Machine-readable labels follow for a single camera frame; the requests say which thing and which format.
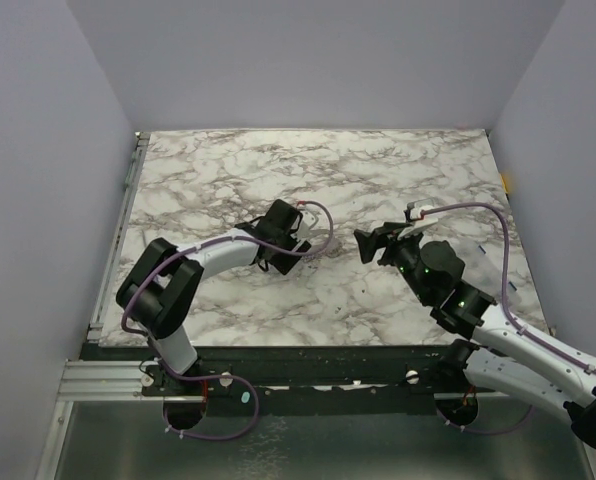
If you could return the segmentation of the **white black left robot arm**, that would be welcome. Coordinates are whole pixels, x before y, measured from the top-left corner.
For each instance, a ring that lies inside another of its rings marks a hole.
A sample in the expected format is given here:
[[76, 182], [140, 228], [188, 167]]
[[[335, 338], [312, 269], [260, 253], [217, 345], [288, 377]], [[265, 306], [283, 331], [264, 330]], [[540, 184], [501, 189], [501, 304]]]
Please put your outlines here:
[[198, 385], [198, 353], [184, 329], [201, 282], [227, 270], [258, 265], [287, 274], [311, 244], [299, 237], [303, 213], [276, 200], [262, 216], [189, 247], [151, 241], [116, 294], [122, 328], [145, 337], [168, 365], [164, 382], [184, 395]]

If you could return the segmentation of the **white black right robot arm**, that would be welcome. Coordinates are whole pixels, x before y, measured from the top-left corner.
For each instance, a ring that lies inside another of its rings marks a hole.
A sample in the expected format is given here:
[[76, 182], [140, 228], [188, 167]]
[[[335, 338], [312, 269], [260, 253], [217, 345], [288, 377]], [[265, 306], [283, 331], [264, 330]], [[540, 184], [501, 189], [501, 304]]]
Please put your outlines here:
[[596, 357], [514, 318], [463, 278], [465, 263], [447, 241], [422, 240], [411, 224], [387, 222], [371, 232], [356, 230], [362, 263], [380, 253], [429, 308], [431, 317], [459, 335], [458, 356], [437, 367], [439, 383], [496, 390], [569, 422], [577, 438], [596, 449]]

